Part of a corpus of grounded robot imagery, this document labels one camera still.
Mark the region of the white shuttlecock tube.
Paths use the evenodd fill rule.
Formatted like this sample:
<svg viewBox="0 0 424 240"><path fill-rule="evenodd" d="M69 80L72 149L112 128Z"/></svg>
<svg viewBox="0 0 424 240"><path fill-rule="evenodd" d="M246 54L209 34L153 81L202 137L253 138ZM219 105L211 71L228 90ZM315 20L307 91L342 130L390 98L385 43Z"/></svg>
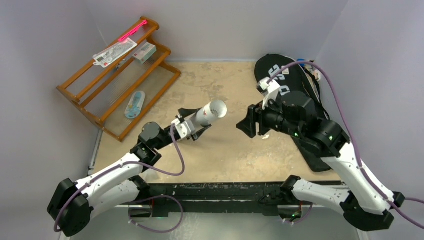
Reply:
<svg viewBox="0 0 424 240"><path fill-rule="evenodd" d="M216 99L198 110L189 120L195 128L204 128L226 116L228 112L224 101Z"/></svg>

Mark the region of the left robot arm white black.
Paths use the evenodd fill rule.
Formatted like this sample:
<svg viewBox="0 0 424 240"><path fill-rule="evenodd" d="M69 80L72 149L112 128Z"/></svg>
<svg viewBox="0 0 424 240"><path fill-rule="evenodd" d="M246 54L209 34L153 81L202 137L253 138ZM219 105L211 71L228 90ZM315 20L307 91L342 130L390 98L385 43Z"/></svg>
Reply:
<svg viewBox="0 0 424 240"><path fill-rule="evenodd" d="M93 218L120 204L135 202L142 205L154 200L155 197L149 195L150 186L141 174L153 170L168 176L181 176L186 165L178 141L198 140L213 122L224 116L211 104L197 109L181 108L165 128L154 121L146 123L135 146L113 164L76 181L62 180L47 207L54 220L54 232L72 237ZM180 159L181 170L178 172L155 167L162 157L158 151L169 145L175 147Z"/></svg>

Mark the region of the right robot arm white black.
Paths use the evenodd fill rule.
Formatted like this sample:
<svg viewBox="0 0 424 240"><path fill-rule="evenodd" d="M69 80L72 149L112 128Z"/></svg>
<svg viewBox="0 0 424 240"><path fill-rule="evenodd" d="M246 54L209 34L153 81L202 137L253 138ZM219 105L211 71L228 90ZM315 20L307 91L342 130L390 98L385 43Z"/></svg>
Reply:
<svg viewBox="0 0 424 240"><path fill-rule="evenodd" d="M387 230L394 222L391 210L402 206L405 196L386 188L355 155L355 147L343 128L318 114L315 101L294 91L280 100L265 98L247 109L236 125L248 137L275 131L289 135L334 170L346 190L309 182L291 175L281 186L280 196L288 204L296 200L314 203L339 214L364 231Z"/></svg>

